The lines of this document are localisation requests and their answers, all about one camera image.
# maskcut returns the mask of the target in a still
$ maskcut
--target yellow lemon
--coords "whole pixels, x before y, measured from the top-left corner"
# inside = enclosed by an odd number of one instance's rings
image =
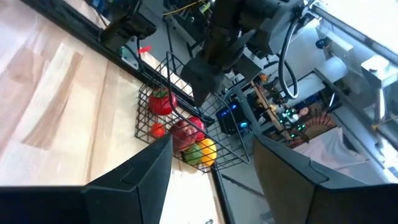
[[[203,139],[197,143],[201,148],[203,156],[200,158],[201,162],[206,166],[211,166],[217,158],[217,148],[211,139]]]

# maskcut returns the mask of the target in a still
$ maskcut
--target blue led light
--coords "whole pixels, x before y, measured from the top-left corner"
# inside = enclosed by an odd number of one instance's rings
[[[247,122],[242,122],[242,123],[239,124],[239,127],[241,127],[241,128],[245,128],[247,126],[248,126]]]

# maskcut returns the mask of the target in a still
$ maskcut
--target black wire basket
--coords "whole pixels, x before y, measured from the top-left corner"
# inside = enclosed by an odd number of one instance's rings
[[[249,156],[238,125],[233,106],[217,94],[209,94],[205,103],[196,108],[195,116],[175,103],[179,91],[193,102],[191,86],[180,77],[184,64],[172,53],[156,68],[167,82],[143,84],[139,89],[135,137],[150,144],[166,133],[173,136],[174,157],[201,170],[225,169],[240,163],[249,163]]]

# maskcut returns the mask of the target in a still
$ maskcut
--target yellow wire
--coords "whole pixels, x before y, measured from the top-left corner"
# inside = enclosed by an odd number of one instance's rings
[[[184,10],[184,9],[186,9],[186,8],[188,8],[188,7],[191,7],[191,6],[193,6],[193,5],[196,5],[196,4],[198,4],[199,2],[205,2],[205,0],[199,0],[199,1],[197,1],[197,2],[191,3],[191,4],[189,4],[189,5],[186,5],[186,6],[182,7],[182,8],[176,9],[176,10],[174,10],[174,11],[163,13],[163,16],[167,16],[167,15],[170,15],[170,14],[174,14],[174,13],[179,12],[179,11],[181,11],[181,10]]]

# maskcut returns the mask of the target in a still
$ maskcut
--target wire basket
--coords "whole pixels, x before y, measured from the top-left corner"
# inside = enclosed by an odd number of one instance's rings
[[[233,109],[220,96],[209,94],[205,103],[195,108],[199,116],[192,116],[178,107],[183,102],[175,105],[175,94],[170,91],[173,86],[193,100],[191,86],[178,75],[183,66],[167,52],[156,68],[167,82],[152,82],[140,87],[135,137],[150,144],[161,135],[171,133],[174,157],[202,172],[249,163]]]

